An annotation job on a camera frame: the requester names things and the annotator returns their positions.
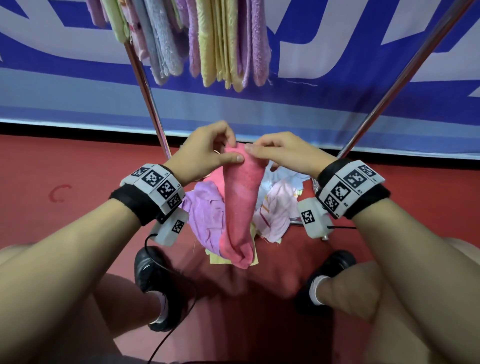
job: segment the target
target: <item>metal pole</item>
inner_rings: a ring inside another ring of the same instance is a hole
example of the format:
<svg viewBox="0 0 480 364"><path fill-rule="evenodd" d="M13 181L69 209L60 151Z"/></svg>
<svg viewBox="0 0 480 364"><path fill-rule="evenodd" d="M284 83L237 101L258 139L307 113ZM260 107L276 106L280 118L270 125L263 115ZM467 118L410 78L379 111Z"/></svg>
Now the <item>metal pole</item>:
<svg viewBox="0 0 480 364"><path fill-rule="evenodd" d="M158 116L158 111L156 110L155 101L152 97L152 90L150 85L148 84L148 80L145 75L144 66L142 62L138 59L137 55L135 54L135 50L130 42L126 42L124 44L125 49L128 54L128 58L130 63L132 64L133 72L135 73L135 77L137 78L137 83L140 86L140 90L145 100L145 104L148 109L148 113L150 114L150 118L152 119L153 126L155 128L156 134L158 136L158 141L163 148L165 156L167 159L170 159L172 153L170 152L170 147L168 146L167 137L165 136L165 132L163 131L162 122L160 117Z"/></svg>
<svg viewBox="0 0 480 364"><path fill-rule="evenodd" d="M433 52L435 47L440 43L440 41L455 25L455 23L467 11L468 7L473 3L473 1L474 0L455 0L452 6L450 6L447 12L437 23L427 40L422 44L420 49L417 51L417 53L415 53L413 58L410 60L410 62L408 62L401 74L395 80L393 86L387 91L387 93L380 100L380 102L373 108L370 114L366 116L353 137L342 148L342 150L340 150L340 153L338 153L337 155L338 159L344 158L349 153L349 151L352 150L354 145L367 132L367 130L372 126L375 120L377 120L380 114L386 109L390 102L392 102L395 96L397 96L403 86L405 86L412 79L413 75L425 62L427 57Z"/></svg>

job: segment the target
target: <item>foot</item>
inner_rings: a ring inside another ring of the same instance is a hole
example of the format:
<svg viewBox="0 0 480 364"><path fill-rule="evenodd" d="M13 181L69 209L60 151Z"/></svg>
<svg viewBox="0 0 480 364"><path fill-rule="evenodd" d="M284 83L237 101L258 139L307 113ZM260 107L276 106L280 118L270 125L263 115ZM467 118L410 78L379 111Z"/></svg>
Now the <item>foot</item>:
<svg viewBox="0 0 480 364"><path fill-rule="evenodd" d="M327 305L322 304L316 306L312 302L309 290L313 280L318 276L335 277L341 271L356 263L357 261L352 253L346 250L334 251L324 263L310 275L307 282L297 292L293 301L296 310L302 315L323 315L331 311L331 308Z"/></svg>
<svg viewBox="0 0 480 364"><path fill-rule="evenodd" d="M163 265L171 269L157 246L149 246L150 255ZM152 323L148 327L153 331L170 331L180 323L182 301L180 294L173 284L170 273L159 267L148 256L145 248L138 251L134 265L135 284L142 292L157 291L163 293L168 301L168 315L161 323Z"/></svg>

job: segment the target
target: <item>person's left hand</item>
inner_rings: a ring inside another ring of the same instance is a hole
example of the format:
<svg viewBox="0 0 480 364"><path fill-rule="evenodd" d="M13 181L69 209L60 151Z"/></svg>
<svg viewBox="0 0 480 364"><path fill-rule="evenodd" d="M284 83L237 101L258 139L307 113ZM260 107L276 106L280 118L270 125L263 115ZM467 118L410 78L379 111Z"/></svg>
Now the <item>person's left hand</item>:
<svg viewBox="0 0 480 364"><path fill-rule="evenodd" d="M224 164L243 162L243 156L239 153L224 153L227 143L235 147L237 140L226 121L202 126L190 134L178 152L164 165L185 186Z"/></svg>

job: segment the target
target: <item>wire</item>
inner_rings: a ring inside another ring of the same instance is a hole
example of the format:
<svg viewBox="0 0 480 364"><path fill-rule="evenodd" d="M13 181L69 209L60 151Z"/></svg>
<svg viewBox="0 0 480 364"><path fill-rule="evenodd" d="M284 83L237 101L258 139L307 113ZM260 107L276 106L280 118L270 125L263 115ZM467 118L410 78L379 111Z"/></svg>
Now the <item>wire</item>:
<svg viewBox="0 0 480 364"><path fill-rule="evenodd" d="M355 226L327 226L328 229L356 229Z"/></svg>
<svg viewBox="0 0 480 364"><path fill-rule="evenodd" d="M193 303L192 303L192 305L190 306L190 308L187 310L187 314L180 320L179 324L176 325L172 330L170 330L170 331L168 332L167 336L165 336L165 337L163 338L163 340L159 343L159 345L156 347L155 351L153 352L152 356L150 356L150 359L148 359L147 364L150 364L150 363L152 362L152 360L153 360L153 358L155 357L157 351L160 349L160 347L161 347L162 344L165 342L165 340L168 339L168 337L171 335L171 333L172 333L178 326L180 326L180 324L184 321L184 319L187 318L187 316L190 314L190 312L192 311L193 307L194 307L195 304L197 303L197 298L198 298L198 297L197 297L197 285L195 284L195 282L194 282L192 279L184 276L183 274L181 274L181 273L179 273L179 272L177 272L177 271L175 271L175 270L168 269L168 268L164 267L164 266L161 265L159 262L157 262L157 261L155 260L155 258L153 258L153 257L150 255L150 253L148 252L148 249L147 249L148 239L150 239L150 238L152 238L152 237L154 237L154 236L157 236L157 235L158 235L158 234L150 234L150 235L147 236L147 238L145 239L145 244L144 244L144 246L145 246L145 251L146 251L147 255L148 255L148 256L150 257L150 259L151 259L156 265L158 265L160 268L166 270L168 273L175 274L175 275L177 275L177 276L179 276L179 277L182 277L183 279L185 279L187 282L189 282L189 283L192 285L192 287L193 287Z"/></svg>

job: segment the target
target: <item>banner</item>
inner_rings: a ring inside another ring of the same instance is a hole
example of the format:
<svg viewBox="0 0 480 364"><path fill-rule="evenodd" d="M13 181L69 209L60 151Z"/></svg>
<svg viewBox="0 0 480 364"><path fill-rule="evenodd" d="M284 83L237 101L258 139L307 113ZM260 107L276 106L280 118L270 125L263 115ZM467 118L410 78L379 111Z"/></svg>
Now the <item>banner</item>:
<svg viewBox="0 0 480 364"><path fill-rule="evenodd" d="M158 87L167 135L227 120L240 139L292 131L341 148L452 0L265 0L267 84L204 88L188 72ZM480 158L480 2L475 2L357 149ZM155 133L122 44L82 0L0 0L3 121Z"/></svg>

